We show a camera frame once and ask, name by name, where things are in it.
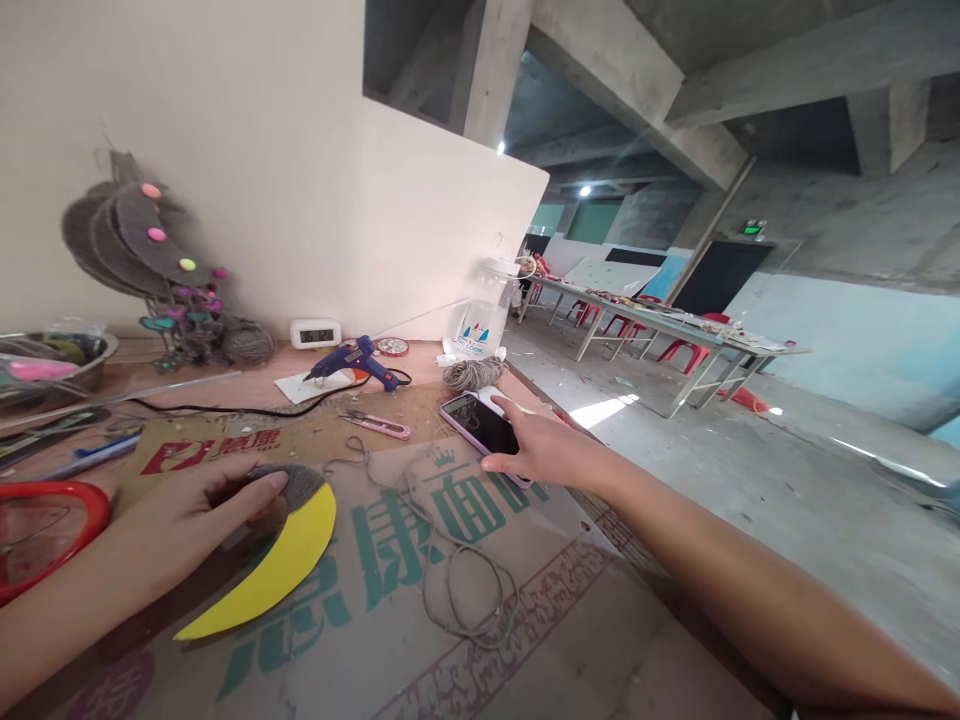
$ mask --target alarm clock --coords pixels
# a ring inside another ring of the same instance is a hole
[[[333,318],[294,320],[290,323],[290,342],[295,348],[336,347],[340,344],[340,323]]]

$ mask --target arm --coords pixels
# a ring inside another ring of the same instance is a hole
[[[960,714],[957,695],[803,570],[600,443],[502,398],[494,402],[521,450],[484,458],[484,470],[554,481],[603,499],[798,708]]]
[[[233,455],[166,479],[77,557],[0,609],[0,715],[103,635],[184,580],[286,484]],[[218,503],[225,497],[229,499]]]

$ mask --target glue gun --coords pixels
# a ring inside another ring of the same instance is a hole
[[[373,359],[374,350],[376,350],[376,346],[370,336],[361,335],[357,338],[356,345],[338,347],[323,358],[313,366],[313,369],[303,380],[306,382],[317,377],[329,377],[337,370],[352,368],[353,370],[370,373],[383,383],[384,390],[393,392],[400,385],[400,381],[396,375]]]

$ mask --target metal bowl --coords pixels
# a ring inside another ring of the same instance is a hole
[[[119,341],[106,333],[88,335],[86,333],[14,333],[0,335],[3,340],[66,340],[77,345],[87,362],[69,375],[60,378],[60,382],[70,383],[89,393],[94,393],[103,380],[103,368],[107,358],[117,351]],[[37,383],[35,387],[18,384],[15,387],[0,385],[0,411],[33,410],[37,412],[55,410],[80,399],[76,393],[63,390],[55,385]]]

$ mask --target pink scissors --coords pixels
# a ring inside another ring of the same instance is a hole
[[[397,440],[410,439],[411,431],[406,425],[384,420],[375,415],[367,415],[360,410],[347,410],[345,415],[340,416],[340,419],[352,422],[354,425],[359,425],[360,427],[365,427],[367,430],[373,430],[374,432],[395,437]]]

